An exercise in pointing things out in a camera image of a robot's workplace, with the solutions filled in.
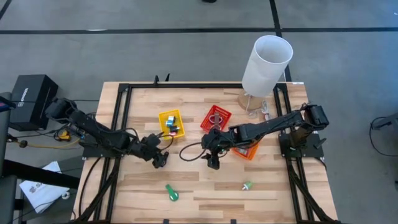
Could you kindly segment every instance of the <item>wooden table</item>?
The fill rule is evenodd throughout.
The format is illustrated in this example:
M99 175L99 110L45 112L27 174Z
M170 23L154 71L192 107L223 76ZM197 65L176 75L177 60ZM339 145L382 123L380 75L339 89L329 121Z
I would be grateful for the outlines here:
M97 120L110 127L119 82L104 83L97 110ZM307 102L302 83L287 83L292 109ZM134 127L142 138L159 133L158 115L163 111L179 109L185 128L185 137L176 139L170 147L167 165L155 169L151 162L134 156L122 159L118 186L114 201L112 223L171 223L205 222L229 223L295 223L285 159L280 154L277 133L268 134L261 141L253 161L246 161L232 151L220 159L220 169L206 166L206 160L185 162L178 157L182 147L200 141L204 132L200 123L214 104L232 112L228 125L259 123L260 117L249 119L238 105L241 89L231 88L135 88L132 91L127 127ZM274 95L266 97L269 112L276 117ZM123 109L118 121L121 121ZM193 158L202 149L187 149L184 156ZM88 179L83 197L83 209L98 191L103 160L96 165ZM85 161L74 211L78 211L78 199L88 170L95 159ZM303 159L308 188L314 199L330 217L337 219L325 168L315 159ZM251 190L242 191L243 183L254 183ZM180 194L172 202L165 189L170 184ZM303 218L305 207L299 193ZM106 213L108 196L105 195L101 218Z

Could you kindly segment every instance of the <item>white cylinder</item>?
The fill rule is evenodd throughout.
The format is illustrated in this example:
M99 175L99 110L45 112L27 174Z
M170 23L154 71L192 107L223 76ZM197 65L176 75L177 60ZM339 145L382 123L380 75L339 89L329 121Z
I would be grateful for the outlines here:
M267 96L292 57L293 48L285 39L274 35L258 38L244 71L243 89L252 96Z

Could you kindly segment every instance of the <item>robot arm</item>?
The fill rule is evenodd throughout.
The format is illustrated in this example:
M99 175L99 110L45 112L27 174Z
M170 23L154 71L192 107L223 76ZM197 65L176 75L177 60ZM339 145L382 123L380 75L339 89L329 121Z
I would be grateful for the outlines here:
M113 151L116 155L134 155L145 161L153 159L155 168L163 167L167 162L168 152L164 154L157 147L160 144L161 134L150 134L141 140L136 135L126 130L112 131L106 126L97 122L89 114L85 114L76 107L76 103L68 99L53 100L53 103L46 109L46 115L62 124L70 124L68 129L83 139L90 135L97 145Z
M292 128L290 132L290 146L303 147L306 137L313 131L322 130L329 125L329 121L321 106L303 105L299 110L271 119L259 124L240 124L229 127L222 132L212 129L201 139L203 149L210 150L202 159L207 159L207 166L213 169L220 168L219 154L232 147L249 149L255 146L266 134Z

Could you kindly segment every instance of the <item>concrete floor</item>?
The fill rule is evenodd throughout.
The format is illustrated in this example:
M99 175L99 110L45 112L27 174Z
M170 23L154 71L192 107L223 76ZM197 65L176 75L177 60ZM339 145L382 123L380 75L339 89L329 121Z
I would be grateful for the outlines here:
M0 7L6 0L0 0ZM398 27L394 0L276 0L280 24L294 27ZM273 27L268 0L13 0L0 30ZM0 35L0 90L21 74L44 73L59 96L98 99L105 81L241 80L254 41L274 33ZM311 102L330 125L321 132L331 191L345 223L396 223L397 157L369 142L369 122L398 112L398 32L283 33L294 48L293 81L305 82ZM83 111L97 103L78 103ZM58 126L50 123L49 128ZM374 132L377 147L398 154L389 128ZM46 137L31 142L53 141ZM20 149L6 157L33 166L81 155L81 150ZM70 211L31 223L66 221Z

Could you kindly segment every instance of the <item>black metal frame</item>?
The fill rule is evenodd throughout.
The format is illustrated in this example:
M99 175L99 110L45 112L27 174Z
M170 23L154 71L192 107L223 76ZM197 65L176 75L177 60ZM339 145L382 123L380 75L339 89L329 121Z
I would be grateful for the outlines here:
M133 83L133 84L122 83L119 85L118 96L116 98L116 104L115 104L115 109L114 109L114 114L113 114L112 129L116 129L119 108L121 105L121 98L122 98L122 94L124 92L126 92L127 95L126 95L126 101L124 103L124 111L123 111L123 115L122 115L121 128L126 128L128 113L129 113L129 109L131 107L131 105L130 105L131 95L132 95L132 90L134 88L242 88L242 84L240 84L240 83L159 83L158 81L159 81L159 78L158 78L158 76L156 76L154 83ZM284 100L285 100L287 112L291 111L291 107L290 107L290 101L289 101L289 96L287 93L286 84L278 83L277 86L274 88L274 95L275 95L275 103L276 103L276 107L277 107L277 114L278 114L278 116L282 116L282 107L280 105L278 89L282 90L282 92L284 94ZM300 178L297 176L297 174L295 173L295 171L293 169L291 158L286 157L285 159L286 159L287 172L289 174L289 184L290 184L290 189L291 189L291 193L292 193L292 201L293 201L293 205L294 205L296 222L297 223L307 222L306 220L302 219L302 214L300 211L300 204L299 204L299 197L297 194L296 186L300 189L300 191L303 193L303 196L305 198L305 208L306 208L308 220L314 221L314 216L313 216L313 210L314 210L316 214L321 214L321 217L320 217L321 222L319 222L319 223L332 222L333 220L331 220L330 218L328 218L328 216L326 214L324 214L323 210L317 205L316 201L311 197L311 195L308 191L307 181L306 181L305 172L304 172L304 166L303 166L301 157L296 158L298 174L299 174ZM107 176L107 173L109 170L109 162L110 162L110 158L106 158L104 166L103 166L100 188L103 186L103 184L106 180L106 176ZM120 157L115 158L115 166L119 167L120 162L121 162ZM111 221L112 211L113 211L113 203L114 203L114 198L116 195L116 183L117 183L117 180L115 180L113 182L111 189L110 189L110 193L109 193L108 207L106 210L106 220L109 222ZM98 204L98 206L95 210L94 220L99 219L100 210L101 210L101 203Z

